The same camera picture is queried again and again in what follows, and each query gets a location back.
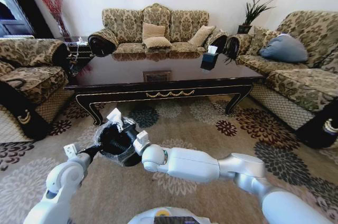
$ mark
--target beige pillow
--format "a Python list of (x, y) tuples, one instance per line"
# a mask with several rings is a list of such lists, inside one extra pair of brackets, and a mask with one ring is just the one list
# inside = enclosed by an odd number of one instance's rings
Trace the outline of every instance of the beige pillow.
[(148, 49), (171, 47), (171, 43), (164, 36), (156, 36), (154, 38), (147, 38), (143, 41)]
[(150, 23), (143, 23), (143, 31), (142, 31), (142, 40), (146, 40), (147, 38), (154, 38), (156, 36), (164, 36), (165, 26), (157, 26)]
[(196, 34), (188, 41), (189, 44), (200, 47), (206, 41), (208, 36), (216, 29), (216, 26), (202, 26)]
[(246, 55), (258, 56), (259, 50), (266, 47), (268, 42), (281, 34), (280, 31), (267, 30), (262, 27), (253, 27), (253, 38)]

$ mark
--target floor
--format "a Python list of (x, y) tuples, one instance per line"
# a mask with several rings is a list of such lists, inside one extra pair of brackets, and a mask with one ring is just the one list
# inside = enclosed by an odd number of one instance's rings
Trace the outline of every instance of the floor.
[[(122, 102), (124, 116), (138, 122), (149, 139), (165, 147), (202, 150), (215, 158), (231, 152), (266, 163), (268, 179), (292, 191), (338, 223), (338, 155), (298, 142), (277, 118), (250, 98), (227, 116), (230, 97)], [(107, 115), (114, 104), (98, 108)], [(47, 174), (66, 161), (63, 146), (90, 146), (97, 127), (76, 102), (57, 118), (51, 135), (35, 143), (0, 145), (0, 223), (22, 223), (45, 191)], [(69, 223), (127, 223), (145, 210), (187, 208), (217, 223), (266, 223), (258, 200), (231, 181), (199, 184), (150, 173), (141, 165), (121, 167), (97, 155), (73, 196)]]

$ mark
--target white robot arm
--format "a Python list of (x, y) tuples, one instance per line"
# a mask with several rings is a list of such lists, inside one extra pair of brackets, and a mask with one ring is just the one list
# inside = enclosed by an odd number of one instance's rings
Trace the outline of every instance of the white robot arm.
[[(118, 123), (119, 133), (127, 135), (135, 152), (142, 157), (144, 168), (150, 172), (163, 172), (176, 178), (203, 183), (215, 179), (233, 180), (239, 188), (258, 197), (262, 212), (270, 224), (331, 223), (297, 196), (271, 185), (265, 178), (264, 162), (256, 157), (232, 153), (216, 160), (201, 151), (160, 147), (150, 143), (145, 131), (136, 132), (130, 119), (122, 121), (117, 109), (109, 115), (109, 119)], [(75, 145), (66, 146), (68, 161), (55, 167), (48, 175), (47, 190), (42, 200), (30, 211), (24, 224), (66, 224), (70, 214), (70, 199), (85, 178), (93, 157), (104, 148), (101, 142), (79, 153)], [(154, 218), (150, 222), (145, 221), (147, 214), (153, 213), (148, 211), (139, 214), (129, 223), (154, 223)], [(201, 218), (200, 223), (210, 222)]]

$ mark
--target plant pot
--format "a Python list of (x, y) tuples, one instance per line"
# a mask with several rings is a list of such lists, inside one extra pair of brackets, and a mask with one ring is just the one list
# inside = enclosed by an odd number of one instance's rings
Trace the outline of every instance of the plant pot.
[(250, 26), (246, 26), (246, 25), (238, 25), (238, 31), (237, 34), (248, 34), (250, 29), (251, 29), (251, 25)]

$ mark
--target picture frame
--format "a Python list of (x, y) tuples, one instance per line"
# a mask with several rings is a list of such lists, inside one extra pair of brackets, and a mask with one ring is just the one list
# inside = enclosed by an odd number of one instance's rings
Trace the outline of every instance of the picture frame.
[(171, 71), (148, 71), (143, 72), (144, 82), (163, 82), (170, 80)]

